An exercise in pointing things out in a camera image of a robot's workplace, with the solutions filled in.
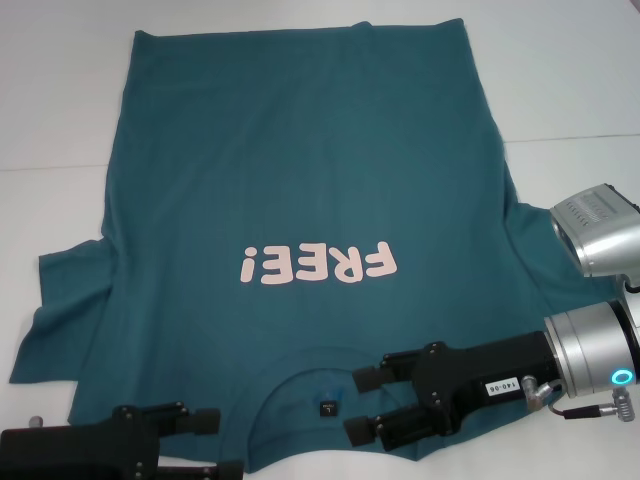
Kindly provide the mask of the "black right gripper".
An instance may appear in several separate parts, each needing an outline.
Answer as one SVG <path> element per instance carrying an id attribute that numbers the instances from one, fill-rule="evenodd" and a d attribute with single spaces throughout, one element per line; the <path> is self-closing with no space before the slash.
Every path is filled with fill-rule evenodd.
<path id="1" fill-rule="evenodd" d="M 471 413 L 523 399 L 526 376 L 539 384 L 550 380 L 550 347 L 542 332 L 470 348 L 436 342 L 422 351 L 388 353 L 377 367 L 352 372 L 358 392 L 412 381 L 419 404 L 350 418 L 344 429 L 353 447 L 379 440 L 385 451 L 438 434 L 455 434 Z"/>

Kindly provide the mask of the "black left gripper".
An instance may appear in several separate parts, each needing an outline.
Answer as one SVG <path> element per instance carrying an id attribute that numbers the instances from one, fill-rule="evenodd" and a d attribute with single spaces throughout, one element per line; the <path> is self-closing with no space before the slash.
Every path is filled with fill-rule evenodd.
<path id="1" fill-rule="evenodd" d="M 132 408 L 80 426 L 5 430 L 3 479 L 146 479 L 155 472 L 159 438 L 217 435 L 217 408 L 189 410 L 183 402 Z M 159 466 L 158 480 L 242 480 L 241 461 L 210 466 Z"/>

